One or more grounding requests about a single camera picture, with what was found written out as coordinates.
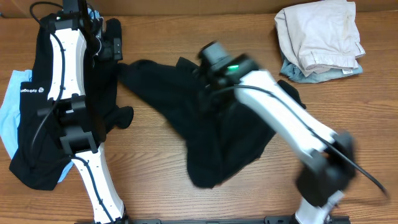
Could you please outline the black t-shirt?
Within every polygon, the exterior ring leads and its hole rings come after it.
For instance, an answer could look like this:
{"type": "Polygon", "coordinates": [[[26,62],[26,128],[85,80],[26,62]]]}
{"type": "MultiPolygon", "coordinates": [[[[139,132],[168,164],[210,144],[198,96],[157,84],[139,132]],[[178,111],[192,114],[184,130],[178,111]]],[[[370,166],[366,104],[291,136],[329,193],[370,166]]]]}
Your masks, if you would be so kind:
{"type": "Polygon", "coordinates": [[[193,184],[213,188],[260,158],[275,131],[234,99],[208,105],[210,90],[196,78],[198,68],[183,57],[174,66],[138,60],[120,63],[117,75],[184,139],[193,184]]]}

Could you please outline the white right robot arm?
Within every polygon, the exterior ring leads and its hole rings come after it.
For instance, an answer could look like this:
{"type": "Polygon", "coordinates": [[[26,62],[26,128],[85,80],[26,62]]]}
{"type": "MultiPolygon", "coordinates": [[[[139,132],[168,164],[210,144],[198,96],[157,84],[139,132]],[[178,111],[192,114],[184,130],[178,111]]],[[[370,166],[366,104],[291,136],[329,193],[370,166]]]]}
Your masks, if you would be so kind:
{"type": "Polygon", "coordinates": [[[282,136],[303,164],[296,180],[302,196],[299,208],[292,215],[266,216],[264,223],[349,223],[349,217],[336,217],[331,211],[355,175],[350,165],[352,137],[317,121],[250,56],[232,58],[213,41],[198,58],[199,76],[213,90],[211,97],[233,91],[238,102],[282,136]]]}

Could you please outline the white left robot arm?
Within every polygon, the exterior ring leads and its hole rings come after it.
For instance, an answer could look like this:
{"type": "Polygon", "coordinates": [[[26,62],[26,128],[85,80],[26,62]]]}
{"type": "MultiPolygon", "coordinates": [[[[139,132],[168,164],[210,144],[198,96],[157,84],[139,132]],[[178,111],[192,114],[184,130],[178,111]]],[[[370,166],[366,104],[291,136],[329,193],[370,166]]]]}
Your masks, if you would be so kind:
{"type": "Polygon", "coordinates": [[[80,172],[94,212],[94,223],[129,223],[104,154],[104,121],[85,91],[84,63],[90,57],[121,60],[121,39],[105,40],[105,23],[86,1],[63,1],[45,26],[52,43],[52,82],[47,105],[39,109],[39,129],[46,129],[80,172]]]}

